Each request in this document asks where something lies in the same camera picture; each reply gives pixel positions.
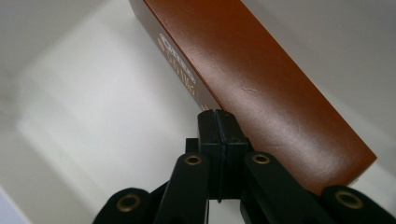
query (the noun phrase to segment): brown box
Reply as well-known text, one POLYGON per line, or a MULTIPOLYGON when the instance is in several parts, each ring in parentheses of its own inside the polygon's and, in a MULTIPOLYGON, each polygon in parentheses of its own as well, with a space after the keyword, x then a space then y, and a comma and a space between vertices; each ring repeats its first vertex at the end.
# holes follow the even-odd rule
POLYGON ((130 1, 200 107, 233 113, 306 189, 349 184, 375 160, 241 1, 130 1))

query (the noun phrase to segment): white surface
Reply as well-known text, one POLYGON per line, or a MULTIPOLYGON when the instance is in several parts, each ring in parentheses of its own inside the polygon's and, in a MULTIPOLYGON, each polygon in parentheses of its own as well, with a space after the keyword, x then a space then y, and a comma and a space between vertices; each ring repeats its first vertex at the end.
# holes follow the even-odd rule
MULTIPOLYGON (((378 161, 355 184, 396 216, 396 3, 245 3, 378 161)), ((0 2, 0 187, 32 223, 91 223, 165 182, 200 112, 127 0, 0 2)), ((210 223, 242 223, 236 202, 210 223)))

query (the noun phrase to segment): brown leather case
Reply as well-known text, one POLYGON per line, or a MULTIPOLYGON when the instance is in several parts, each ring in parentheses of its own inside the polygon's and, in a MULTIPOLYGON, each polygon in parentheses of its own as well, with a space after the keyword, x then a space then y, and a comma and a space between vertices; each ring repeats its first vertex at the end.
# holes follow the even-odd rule
POLYGON ((233 113, 254 148, 275 155, 306 189, 347 185, 374 162, 239 0, 130 1, 201 108, 233 113))

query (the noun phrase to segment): box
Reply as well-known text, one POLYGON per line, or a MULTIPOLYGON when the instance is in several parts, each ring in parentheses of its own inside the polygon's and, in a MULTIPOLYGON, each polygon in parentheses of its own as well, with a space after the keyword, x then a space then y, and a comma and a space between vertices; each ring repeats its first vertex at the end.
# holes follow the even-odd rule
POLYGON ((304 188, 347 185, 374 162, 241 1, 130 2, 198 105, 233 113, 254 148, 276 156, 304 188))

